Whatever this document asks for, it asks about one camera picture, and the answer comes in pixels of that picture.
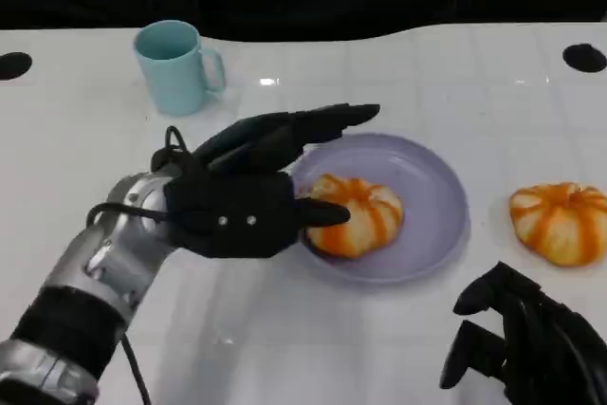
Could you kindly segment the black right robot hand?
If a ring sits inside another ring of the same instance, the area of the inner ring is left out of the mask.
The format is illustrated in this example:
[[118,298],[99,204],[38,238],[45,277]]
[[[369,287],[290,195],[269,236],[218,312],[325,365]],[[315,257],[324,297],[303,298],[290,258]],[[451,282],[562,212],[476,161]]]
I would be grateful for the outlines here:
[[580,313],[505,263],[471,282],[453,311],[466,318],[488,309],[501,315],[503,336],[463,321],[443,366],[442,389],[473,370],[501,381],[512,404],[605,403],[606,343]]

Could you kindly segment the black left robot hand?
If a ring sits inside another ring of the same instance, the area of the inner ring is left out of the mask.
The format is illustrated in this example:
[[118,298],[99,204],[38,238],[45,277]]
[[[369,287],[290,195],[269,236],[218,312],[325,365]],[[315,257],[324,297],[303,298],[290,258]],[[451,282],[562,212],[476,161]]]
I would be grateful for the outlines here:
[[373,119],[377,104],[341,103],[313,110],[279,112],[239,120],[198,147],[175,186],[172,211],[198,232],[298,232],[347,222],[342,203],[295,194],[285,168],[307,145],[343,136]]

